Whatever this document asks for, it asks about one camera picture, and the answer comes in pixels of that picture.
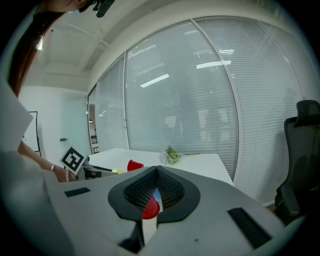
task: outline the chair armrest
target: chair armrest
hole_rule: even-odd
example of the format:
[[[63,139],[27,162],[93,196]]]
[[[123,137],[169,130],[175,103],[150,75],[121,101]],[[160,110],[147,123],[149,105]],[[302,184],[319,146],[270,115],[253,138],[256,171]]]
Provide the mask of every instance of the chair armrest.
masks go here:
[[[281,186],[281,195],[284,207],[289,211],[290,216],[297,216],[300,213],[297,198],[289,184]]]

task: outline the yellow object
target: yellow object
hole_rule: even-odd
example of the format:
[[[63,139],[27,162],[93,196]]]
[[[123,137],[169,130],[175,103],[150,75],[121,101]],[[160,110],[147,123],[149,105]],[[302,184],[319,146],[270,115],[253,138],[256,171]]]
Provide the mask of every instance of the yellow object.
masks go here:
[[[122,173],[123,173],[122,171],[119,171],[119,170],[117,170],[117,169],[113,169],[112,172],[113,172],[113,173],[117,173],[117,174],[122,174]]]

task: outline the white table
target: white table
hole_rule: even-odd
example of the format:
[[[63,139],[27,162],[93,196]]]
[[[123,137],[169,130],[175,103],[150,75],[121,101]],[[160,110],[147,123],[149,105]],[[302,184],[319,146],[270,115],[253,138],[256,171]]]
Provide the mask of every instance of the white table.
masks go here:
[[[89,163],[94,166],[126,172],[128,162],[133,160],[144,164],[145,167],[168,166],[234,185],[218,154],[183,155],[174,164],[162,164],[159,155],[159,152],[114,148],[90,155]]]

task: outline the black head-mounted device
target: black head-mounted device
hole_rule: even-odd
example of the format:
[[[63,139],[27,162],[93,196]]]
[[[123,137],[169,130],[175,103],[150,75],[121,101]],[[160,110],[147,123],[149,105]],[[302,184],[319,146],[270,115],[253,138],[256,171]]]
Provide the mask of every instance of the black head-mounted device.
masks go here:
[[[101,18],[106,14],[114,1],[115,0],[87,0],[87,3],[79,9],[79,12],[83,13],[89,6],[95,5],[92,10],[96,12],[98,18]]]

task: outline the long brown hair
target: long brown hair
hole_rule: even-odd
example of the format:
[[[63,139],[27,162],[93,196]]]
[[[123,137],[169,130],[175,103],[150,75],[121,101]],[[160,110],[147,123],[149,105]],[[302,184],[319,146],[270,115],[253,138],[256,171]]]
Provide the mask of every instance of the long brown hair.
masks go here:
[[[8,83],[14,94],[19,95],[28,70],[37,54],[37,47],[51,25],[64,12],[46,11],[36,14],[33,21],[18,42],[11,61]]]

